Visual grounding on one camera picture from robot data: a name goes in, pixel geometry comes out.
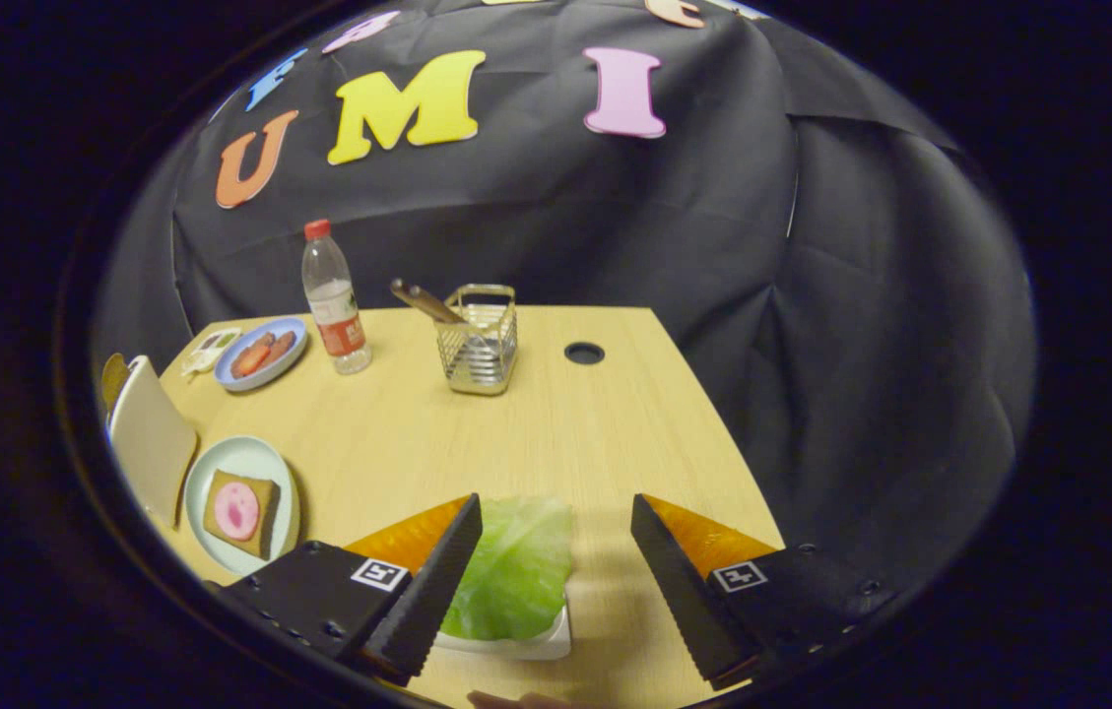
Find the bottle label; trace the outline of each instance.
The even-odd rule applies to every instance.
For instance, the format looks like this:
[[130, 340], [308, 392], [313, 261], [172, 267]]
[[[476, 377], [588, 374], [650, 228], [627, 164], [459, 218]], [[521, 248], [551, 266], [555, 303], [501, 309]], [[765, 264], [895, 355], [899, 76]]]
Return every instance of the bottle label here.
[[311, 314], [320, 329], [327, 353], [335, 358], [342, 358], [366, 342], [353, 288], [336, 298], [311, 302]]

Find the yellow letter m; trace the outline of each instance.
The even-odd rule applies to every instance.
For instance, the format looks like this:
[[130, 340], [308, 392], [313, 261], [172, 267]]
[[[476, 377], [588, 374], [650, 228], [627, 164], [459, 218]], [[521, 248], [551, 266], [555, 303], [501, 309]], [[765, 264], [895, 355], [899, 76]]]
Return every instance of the yellow letter m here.
[[403, 91], [384, 72], [341, 84], [336, 90], [342, 102], [340, 127], [327, 161], [340, 166], [370, 152], [371, 141], [363, 138], [363, 121], [381, 148], [391, 149], [416, 111], [416, 124], [407, 132], [411, 144], [473, 138], [478, 122], [469, 117], [469, 80], [473, 69], [484, 60], [485, 52], [476, 49], [435, 57]]

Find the bread slice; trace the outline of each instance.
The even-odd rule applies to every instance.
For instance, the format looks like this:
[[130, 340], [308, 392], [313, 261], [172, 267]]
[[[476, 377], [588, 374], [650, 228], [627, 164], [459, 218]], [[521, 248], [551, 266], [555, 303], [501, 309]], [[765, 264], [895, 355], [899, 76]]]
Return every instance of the bread slice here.
[[[214, 499], [218, 497], [222, 486], [232, 483], [232, 481], [248, 486], [258, 498], [258, 529], [255, 529], [254, 536], [250, 536], [246, 541], [231, 539], [222, 531], [219, 522], [214, 519]], [[280, 486], [276, 485], [275, 480], [247, 479], [227, 471], [214, 471], [214, 480], [210, 480], [210, 493], [205, 499], [205, 519], [202, 520], [205, 530], [230, 543], [231, 547], [266, 560], [271, 556], [271, 529], [276, 523], [278, 507], [280, 507]]]

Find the orange letter u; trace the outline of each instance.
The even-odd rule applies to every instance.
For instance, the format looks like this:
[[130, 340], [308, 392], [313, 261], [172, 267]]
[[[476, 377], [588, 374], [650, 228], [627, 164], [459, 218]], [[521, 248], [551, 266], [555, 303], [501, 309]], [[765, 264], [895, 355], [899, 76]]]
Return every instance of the orange letter u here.
[[262, 127], [267, 136], [262, 140], [262, 156], [258, 157], [258, 168], [252, 176], [240, 179], [240, 162], [245, 160], [246, 148], [257, 138], [258, 133], [241, 134], [222, 150], [222, 166], [219, 167], [219, 183], [214, 190], [215, 202], [224, 210], [254, 199], [255, 194], [267, 187], [271, 173], [276, 171], [276, 161], [280, 160], [280, 146], [285, 143], [285, 131], [297, 117], [297, 111], [280, 113]]

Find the wooden table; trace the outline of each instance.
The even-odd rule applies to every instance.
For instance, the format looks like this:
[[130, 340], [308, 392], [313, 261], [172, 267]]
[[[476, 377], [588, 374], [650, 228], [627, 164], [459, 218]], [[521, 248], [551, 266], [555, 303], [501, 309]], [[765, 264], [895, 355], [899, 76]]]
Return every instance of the wooden table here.
[[[268, 319], [215, 323], [183, 351], [224, 327], [248, 331]], [[434, 324], [418, 311], [366, 310], [363, 323], [375, 359], [356, 376], [331, 369], [309, 327], [302, 359], [252, 392], [227, 392], [208, 373], [186, 380], [178, 359], [160, 381], [199, 432], [197, 453], [232, 436], [261, 438], [284, 453], [300, 490], [302, 540], [348, 543], [469, 492], [556, 495], [573, 505], [569, 656], [527, 662], [435, 647], [409, 689], [450, 706], [469, 706], [474, 689], [638, 709], [716, 695], [695, 671], [632, 538], [633, 497], [655, 495], [772, 547], [784, 542], [653, 311], [520, 307], [515, 373], [496, 398], [449, 390]], [[573, 341], [596, 342], [605, 359], [570, 362]], [[201, 578], [236, 580], [206, 556], [186, 520], [159, 530]]]

